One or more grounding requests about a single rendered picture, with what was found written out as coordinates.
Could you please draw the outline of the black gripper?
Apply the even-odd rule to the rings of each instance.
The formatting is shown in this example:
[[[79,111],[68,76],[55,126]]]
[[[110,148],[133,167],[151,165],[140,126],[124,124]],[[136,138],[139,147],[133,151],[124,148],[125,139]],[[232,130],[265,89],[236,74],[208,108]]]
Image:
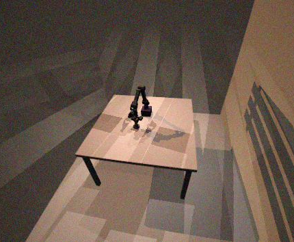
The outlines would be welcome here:
[[[137,116],[137,123],[139,122],[139,120],[140,121],[142,121],[143,120],[143,118],[144,117],[142,117],[142,116],[138,116],[138,114],[136,113],[134,116]]]

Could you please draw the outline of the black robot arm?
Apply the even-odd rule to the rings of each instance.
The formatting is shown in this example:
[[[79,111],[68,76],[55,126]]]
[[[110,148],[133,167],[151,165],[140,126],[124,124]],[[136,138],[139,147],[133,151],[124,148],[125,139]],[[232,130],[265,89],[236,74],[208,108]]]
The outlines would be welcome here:
[[[142,93],[142,104],[144,105],[144,109],[148,109],[148,106],[150,104],[150,102],[148,102],[148,99],[146,98],[146,94],[145,94],[145,89],[146,87],[144,85],[139,85],[136,89],[136,94],[135,94],[135,98],[134,101],[131,103],[131,107],[130,107],[130,113],[129,113],[129,117],[131,117],[131,120],[136,120],[137,116],[134,116],[137,113],[137,107],[138,107],[138,99],[139,99],[139,95],[140,93]]]

